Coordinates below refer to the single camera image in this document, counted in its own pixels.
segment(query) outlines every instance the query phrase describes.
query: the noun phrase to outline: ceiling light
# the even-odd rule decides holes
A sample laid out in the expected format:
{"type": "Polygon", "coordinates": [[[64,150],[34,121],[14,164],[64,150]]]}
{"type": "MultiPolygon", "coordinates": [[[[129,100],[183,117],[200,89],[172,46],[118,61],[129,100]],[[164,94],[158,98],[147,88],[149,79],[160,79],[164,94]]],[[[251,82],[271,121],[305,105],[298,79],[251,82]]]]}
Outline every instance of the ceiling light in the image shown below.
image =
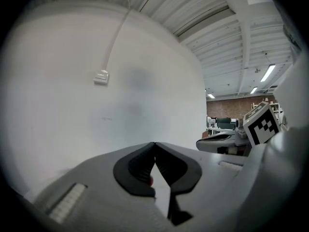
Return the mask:
{"type": "Polygon", "coordinates": [[[250,94],[253,94],[257,90],[257,87],[254,87],[250,94]]]}
{"type": "Polygon", "coordinates": [[[274,70],[275,67],[276,67],[275,64],[269,65],[269,67],[268,67],[268,69],[267,69],[265,75],[263,76],[261,82],[264,82],[264,81],[269,77],[270,73],[274,70]]]}

